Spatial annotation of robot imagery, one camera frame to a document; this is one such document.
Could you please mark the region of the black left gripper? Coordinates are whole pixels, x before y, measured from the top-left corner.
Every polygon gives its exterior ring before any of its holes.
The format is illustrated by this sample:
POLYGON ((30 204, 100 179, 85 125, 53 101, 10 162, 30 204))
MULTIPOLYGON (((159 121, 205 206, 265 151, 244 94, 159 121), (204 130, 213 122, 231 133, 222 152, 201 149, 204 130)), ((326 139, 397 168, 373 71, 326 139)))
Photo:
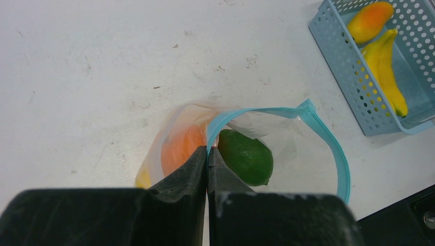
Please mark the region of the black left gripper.
POLYGON ((358 220, 366 245, 434 245, 434 185, 358 220))

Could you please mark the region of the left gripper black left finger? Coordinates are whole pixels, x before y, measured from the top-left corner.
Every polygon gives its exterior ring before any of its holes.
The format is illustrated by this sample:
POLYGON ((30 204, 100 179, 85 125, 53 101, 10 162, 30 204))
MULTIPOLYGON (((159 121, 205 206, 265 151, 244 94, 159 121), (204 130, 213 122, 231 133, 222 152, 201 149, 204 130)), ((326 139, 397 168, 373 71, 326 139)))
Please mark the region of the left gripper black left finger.
POLYGON ((202 245, 207 150, 148 189, 34 189, 1 215, 1 245, 202 245))

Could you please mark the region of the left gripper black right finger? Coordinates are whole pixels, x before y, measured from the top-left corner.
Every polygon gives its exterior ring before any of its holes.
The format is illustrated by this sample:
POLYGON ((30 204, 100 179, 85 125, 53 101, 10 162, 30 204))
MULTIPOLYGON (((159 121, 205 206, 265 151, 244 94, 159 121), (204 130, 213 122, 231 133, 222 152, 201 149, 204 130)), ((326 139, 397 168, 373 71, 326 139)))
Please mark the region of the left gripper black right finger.
POLYGON ((364 245, 353 214, 334 195, 260 193, 208 157, 211 245, 364 245))

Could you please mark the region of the yellow lemon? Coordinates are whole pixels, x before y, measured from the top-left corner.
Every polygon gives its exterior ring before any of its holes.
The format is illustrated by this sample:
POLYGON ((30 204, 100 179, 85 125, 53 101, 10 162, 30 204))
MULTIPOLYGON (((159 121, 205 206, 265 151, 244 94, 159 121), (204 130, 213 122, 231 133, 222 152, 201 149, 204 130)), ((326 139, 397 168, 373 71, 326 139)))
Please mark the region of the yellow lemon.
POLYGON ((134 186, 137 188, 148 189, 152 186, 149 170, 140 169, 136 175, 134 186))

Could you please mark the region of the green pepper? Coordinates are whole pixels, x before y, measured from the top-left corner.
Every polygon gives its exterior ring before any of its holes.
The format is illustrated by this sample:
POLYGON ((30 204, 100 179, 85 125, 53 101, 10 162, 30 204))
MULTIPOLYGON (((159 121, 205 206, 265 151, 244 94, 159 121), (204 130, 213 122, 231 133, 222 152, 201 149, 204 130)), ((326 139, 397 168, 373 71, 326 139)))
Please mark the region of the green pepper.
POLYGON ((266 186, 273 172, 272 152, 258 139, 233 129, 219 134, 217 146, 225 164, 249 186, 266 186))

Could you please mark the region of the orange fruit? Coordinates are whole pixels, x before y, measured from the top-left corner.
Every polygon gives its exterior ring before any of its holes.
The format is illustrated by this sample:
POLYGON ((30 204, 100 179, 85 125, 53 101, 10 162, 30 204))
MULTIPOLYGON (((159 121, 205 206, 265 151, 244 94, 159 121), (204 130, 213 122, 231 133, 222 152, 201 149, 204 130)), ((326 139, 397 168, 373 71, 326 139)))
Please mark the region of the orange fruit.
POLYGON ((161 149, 164 176, 182 166, 199 146, 206 144, 205 132, 205 126, 190 125, 170 134, 161 149))

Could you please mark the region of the clear zip top bag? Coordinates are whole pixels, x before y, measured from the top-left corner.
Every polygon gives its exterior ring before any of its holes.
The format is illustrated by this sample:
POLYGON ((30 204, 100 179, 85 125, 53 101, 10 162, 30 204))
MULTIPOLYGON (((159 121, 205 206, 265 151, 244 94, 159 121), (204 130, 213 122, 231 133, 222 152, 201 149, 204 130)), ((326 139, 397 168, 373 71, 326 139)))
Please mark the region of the clear zip top bag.
POLYGON ((257 192, 334 194, 350 200, 350 170, 334 135, 306 100, 294 108, 241 108, 191 101, 176 107, 166 118, 140 169, 149 170, 152 186, 164 176, 162 144, 176 129, 205 126, 206 146, 218 147, 219 134, 233 129, 261 141, 273 155, 273 172, 268 185, 250 188, 257 192))

